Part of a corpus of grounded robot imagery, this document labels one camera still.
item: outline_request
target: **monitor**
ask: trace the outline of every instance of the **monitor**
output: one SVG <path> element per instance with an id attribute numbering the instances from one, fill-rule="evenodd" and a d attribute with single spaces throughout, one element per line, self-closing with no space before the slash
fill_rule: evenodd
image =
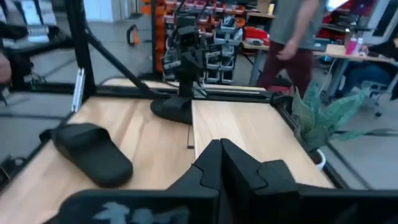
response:
<path id="1" fill-rule="evenodd" d="M 354 0 L 350 14 L 358 16 L 370 16 L 375 0 Z"/>

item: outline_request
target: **wooden table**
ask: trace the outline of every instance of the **wooden table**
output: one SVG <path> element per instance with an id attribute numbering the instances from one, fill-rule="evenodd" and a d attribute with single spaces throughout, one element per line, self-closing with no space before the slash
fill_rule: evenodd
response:
<path id="1" fill-rule="evenodd" d="M 147 84 L 173 88 L 163 83 Z M 132 83 L 114 79 L 105 85 L 131 86 Z M 333 187 L 270 105 L 194 101 L 191 127 L 156 117 L 150 111 L 150 103 L 151 100 L 91 97 L 69 120 L 69 123 L 91 122 L 106 128 L 132 161 L 134 176 L 120 189 L 166 189 L 188 170 L 212 139 L 219 138 L 229 138 L 259 161 L 283 159 L 297 182 Z M 191 144 L 195 149 L 188 149 Z M 0 223 L 42 223 L 57 213 L 69 195 L 96 188 L 50 141 L 0 195 Z"/>
<path id="2" fill-rule="evenodd" d="M 259 65 L 261 62 L 261 55 L 263 51 L 268 51 L 269 46 L 265 45 L 252 45 L 247 43 L 246 41 L 242 41 L 243 48 L 257 50 L 256 58 L 254 59 L 253 68 L 251 71 L 249 85 L 254 86 L 257 82 L 259 76 Z M 367 55 L 360 56 L 359 54 L 352 54 L 346 55 L 346 49 L 344 45 L 336 45 L 336 44 L 328 44 L 326 50 L 324 52 L 314 51 L 313 54 L 315 56 L 325 56 L 325 57 L 332 57 L 332 58 L 340 58 L 343 59 L 343 63 L 340 64 L 339 68 L 337 69 L 336 74 L 333 76 L 332 82 L 330 83 L 328 89 L 326 90 L 325 98 L 330 98 L 335 94 L 338 85 L 340 84 L 341 79 L 343 78 L 343 73 L 347 67 L 349 61 L 371 61 L 371 62 L 387 62 L 387 63 L 394 63 L 394 59 L 387 58 L 382 55 L 378 57 L 369 57 Z"/>

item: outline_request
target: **floor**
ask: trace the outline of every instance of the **floor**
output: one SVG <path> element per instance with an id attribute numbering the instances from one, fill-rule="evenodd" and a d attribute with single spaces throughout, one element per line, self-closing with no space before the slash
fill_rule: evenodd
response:
<path id="1" fill-rule="evenodd" d="M 68 32 L 63 16 L 57 18 L 58 26 Z M 90 27 L 103 45 L 112 52 L 133 74 L 151 71 L 151 44 L 142 43 L 134 48 L 126 43 L 126 30 L 137 24 L 141 40 L 150 39 L 150 22 L 142 16 L 135 20 L 115 24 L 93 23 Z M 91 61 L 95 81 L 101 83 L 109 77 L 121 74 L 92 47 Z M 32 59 L 34 72 L 46 76 L 51 82 L 74 83 L 77 65 L 74 51 L 56 50 Z M 234 72 L 234 85 L 248 85 L 251 64 L 243 57 L 238 58 Z M 314 69 L 314 79 L 322 84 L 326 75 L 324 69 Z M 39 134 L 56 126 L 69 113 L 72 97 L 65 95 L 39 95 L 12 93 L 7 96 L 9 106 L 0 104 L 0 158 L 27 156 L 39 144 Z M 383 116 L 375 118 L 372 106 L 361 111 L 347 125 L 346 129 L 398 128 L 398 102 L 382 99 Z M 328 161 L 354 189 L 398 189 L 398 139 L 394 137 L 364 136 L 347 142 L 332 142 L 333 147 L 324 147 Z"/>

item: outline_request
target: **maroon pants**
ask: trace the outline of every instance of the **maroon pants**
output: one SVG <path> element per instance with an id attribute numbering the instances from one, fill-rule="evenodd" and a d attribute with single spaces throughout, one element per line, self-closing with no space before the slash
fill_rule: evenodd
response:
<path id="1" fill-rule="evenodd" d="M 311 50 L 298 49 L 296 55 L 290 60 L 279 60 L 276 56 L 285 46 L 270 42 L 267 60 L 256 86 L 265 89 L 272 86 L 278 73 L 286 69 L 293 85 L 298 88 L 303 96 L 312 78 L 313 53 Z"/>

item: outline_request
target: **slide sandal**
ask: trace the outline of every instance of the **slide sandal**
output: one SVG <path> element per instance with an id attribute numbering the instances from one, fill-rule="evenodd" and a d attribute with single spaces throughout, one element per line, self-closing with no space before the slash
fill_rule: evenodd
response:
<path id="1" fill-rule="evenodd" d="M 98 186 L 118 187 L 132 177 L 131 161 L 106 129 L 84 123 L 66 124 L 50 132 L 55 148 Z"/>

